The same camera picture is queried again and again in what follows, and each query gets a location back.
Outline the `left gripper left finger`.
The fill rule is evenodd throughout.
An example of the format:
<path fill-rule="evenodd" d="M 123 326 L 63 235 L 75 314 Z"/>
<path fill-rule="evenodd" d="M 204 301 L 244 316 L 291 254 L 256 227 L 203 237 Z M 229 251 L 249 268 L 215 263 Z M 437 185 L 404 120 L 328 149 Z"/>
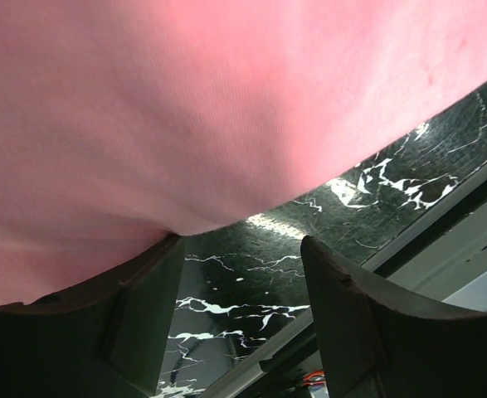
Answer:
<path fill-rule="evenodd" d="M 34 303 L 0 306 L 0 397 L 150 397 L 184 261 L 171 235 Z"/>

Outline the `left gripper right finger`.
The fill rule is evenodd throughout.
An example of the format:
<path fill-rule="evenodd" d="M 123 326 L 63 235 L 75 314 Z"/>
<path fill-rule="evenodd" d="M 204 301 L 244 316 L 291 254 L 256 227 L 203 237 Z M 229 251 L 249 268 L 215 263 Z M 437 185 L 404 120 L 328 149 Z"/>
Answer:
<path fill-rule="evenodd" d="M 413 293 L 307 236 L 300 253 L 332 397 L 487 397 L 487 312 Z"/>

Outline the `light pink t-shirt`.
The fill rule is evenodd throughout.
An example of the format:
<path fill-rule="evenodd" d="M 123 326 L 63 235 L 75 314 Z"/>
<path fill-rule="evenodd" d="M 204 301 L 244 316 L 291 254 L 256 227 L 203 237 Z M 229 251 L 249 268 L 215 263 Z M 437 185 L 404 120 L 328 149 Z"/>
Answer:
<path fill-rule="evenodd" d="M 0 306 L 282 205 L 487 81 L 487 1 L 0 1 Z"/>

